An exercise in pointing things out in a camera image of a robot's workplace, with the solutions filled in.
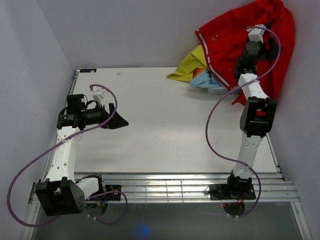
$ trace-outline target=gray wall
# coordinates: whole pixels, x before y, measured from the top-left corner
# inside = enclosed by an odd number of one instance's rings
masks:
[[[311,234],[320,239],[320,2],[284,2],[296,42],[270,136],[283,175],[295,181]]]
[[[252,0],[37,0],[74,70],[175,67],[194,31]]]
[[[52,143],[73,70],[36,0],[0,1],[0,31],[0,234],[15,240],[22,226],[7,209],[9,184]],[[12,205],[23,220],[44,162],[23,173],[13,189]]]

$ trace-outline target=yellow cloth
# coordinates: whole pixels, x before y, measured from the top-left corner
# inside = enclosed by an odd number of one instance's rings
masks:
[[[180,63],[174,73],[168,74],[168,79],[190,82],[193,79],[193,72],[196,68],[208,69],[205,54],[202,46],[193,49]]]

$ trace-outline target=red jacket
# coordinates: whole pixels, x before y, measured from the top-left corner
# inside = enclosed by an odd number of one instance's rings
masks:
[[[248,5],[228,11],[195,31],[201,42],[206,63],[211,72],[228,89],[235,87],[236,60],[245,49],[248,32],[246,27],[264,24],[274,31],[281,41],[279,62],[271,73],[260,80],[264,92],[270,98],[278,98],[290,58],[295,46],[295,26],[292,13],[280,0],[256,0]],[[263,39],[268,48],[269,32]],[[257,74],[270,69],[274,60],[259,60]],[[246,104],[242,93],[234,103]]]

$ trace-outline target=pile of clothes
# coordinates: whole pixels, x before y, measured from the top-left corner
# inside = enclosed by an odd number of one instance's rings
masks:
[[[275,32],[281,41],[281,55],[277,65],[272,72],[260,79],[263,91],[270,98],[277,99],[295,47],[294,19],[281,0],[256,0],[228,11],[196,30],[195,34],[201,45],[191,51],[176,71],[167,77],[189,82],[193,87],[224,86],[228,90],[232,89],[238,85],[234,72],[236,60],[247,43],[246,28],[260,24]],[[272,36],[268,32],[263,34],[267,48],[269,37]],[[267,72],[273,63],[274,60],[258,60],[258,76]],[[245,105],[244,94],[234,103]]]

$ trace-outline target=blue cloth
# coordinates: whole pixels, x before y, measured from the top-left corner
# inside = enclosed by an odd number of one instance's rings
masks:
[[[208,70],[204,70],[196,76],[189,84],[192,87],[200,87],[204,89],[222,87],[223,85]]]

